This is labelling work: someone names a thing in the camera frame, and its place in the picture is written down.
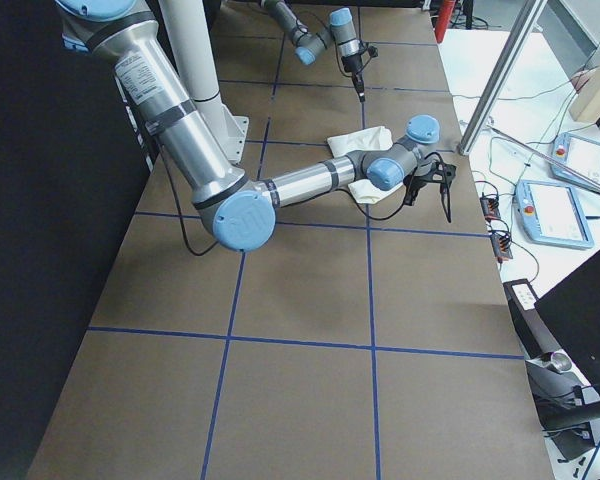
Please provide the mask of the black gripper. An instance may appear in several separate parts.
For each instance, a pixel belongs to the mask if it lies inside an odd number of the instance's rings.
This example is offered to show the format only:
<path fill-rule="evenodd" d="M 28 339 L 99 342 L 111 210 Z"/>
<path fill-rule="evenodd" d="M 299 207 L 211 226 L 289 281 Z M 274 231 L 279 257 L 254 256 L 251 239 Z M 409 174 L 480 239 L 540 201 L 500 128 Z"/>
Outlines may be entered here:
<path fill-rule="evenodd" d="M 409 174 L 405 177 L 405 195 L 403 203 L 414 205 L 419 191 L 429 184 L 439 186 L 442 210 L 447 223 L 452 223 L 451 185 L 456 177 L 456 166 L 446 163 L 442 158 L 428 165 L 429 170 L 423 175 Z"/>
<path fill-rule="evenodd" d="M 364 54 L 369 56 L 368 61 L 370 61 L 378 56 L 378 50 L 370 43 L 346 43 L 340 46 L 340 57 L 344 71 L 351 76 L 360 103 L 365 103 L 366 101 L 362 74 L 366 68 L 366 64 L 362 59 Z"/>

